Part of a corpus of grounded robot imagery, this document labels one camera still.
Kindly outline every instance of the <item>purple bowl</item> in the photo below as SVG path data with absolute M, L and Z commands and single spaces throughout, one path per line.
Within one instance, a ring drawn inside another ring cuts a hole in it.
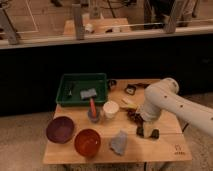
M 60 116 L 49 123 L 46 129 L 46 136 L 54 143 L 64 144 L 72 138 L 73 131 L 74 123 L 72 119 Z

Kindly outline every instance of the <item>red bowl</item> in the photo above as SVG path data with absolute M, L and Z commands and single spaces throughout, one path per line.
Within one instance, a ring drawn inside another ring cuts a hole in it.
M 75 149 L 84 157 L 93 157 L 99 151 L 101 137 L 93 129 L 84 129 L 75 138 Z
M 54 143 L 64 144 L 72 138 L 73 131 L 74 123 L 72 119 L 60 116 L 49 123 L 46 129 L 46 136 Z

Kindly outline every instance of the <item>paper cup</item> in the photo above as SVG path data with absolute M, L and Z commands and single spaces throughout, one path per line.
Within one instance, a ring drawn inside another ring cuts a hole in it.
M 119 106 L 114 101 L 108 101 L 104 104 L 103 111 L 106 118 L 111 119 L 115 117 L 115 114 L 119 111 Z

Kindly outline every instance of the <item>wooden table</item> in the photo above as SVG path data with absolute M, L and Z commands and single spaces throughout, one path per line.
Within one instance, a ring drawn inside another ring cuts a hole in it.
M 83 19 L 84 26 L 88 23 L 93 25 L 94 34 L 105 34 L 105 31 L 112 28 L 113 26 L 121 26 L 122 32 L 131 31 L 126 18 Z M 75 35 L 75 27 L 73 20 L 66 21 L 63 35 Z
M 128 97 L 140 105 L 144 101 L 144 89 L 138 88 L 134 96 L 124 93 L 124 88 L 131 83 L 153 83 L 156 79 L 118 80 L 114 91 L 109 92 L 108 99 L 124 105 L 123 97 Z M 68 116 L 75 123 L 73 138 L 66 144 L 47 142 L 43 163 L 45 164 L 74 164 L 74 163 L 121 163 L 121 162 L 163 162 L 191 160 L 191 153 L 187 147 L 179 122 L 175 115 L 163 111 L 156 122 L 160 131 L 158 140 L 143 139 L 136 135 L 136 124 L 130 121 L 125 111 L 120 110 L 112 120 L 105 120 L 94 124 L 87 118 L 88 107 L 61 107 L 57 105 L 54 117 Z M 99 132 L 102 145 L 98 154 L 91 159 L 80 156 L 74 148 L 77 133 L 85 128 L 92 128 Z M 128 134 L 127 146 L 123 156 L 116 155 L 109 149 L 109 142 L 120 130 Z

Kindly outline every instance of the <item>green basket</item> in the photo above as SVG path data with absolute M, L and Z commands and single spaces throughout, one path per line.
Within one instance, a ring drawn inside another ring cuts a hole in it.
M 107 101 L 107 76 L 105 73 L 64 74 L 57 92 L 56 103 L 61 106 L 89 106 L 89 99 L 82 100 L 80 92 L 94 88 L 97 96 L 96 105 L 103 105 Z

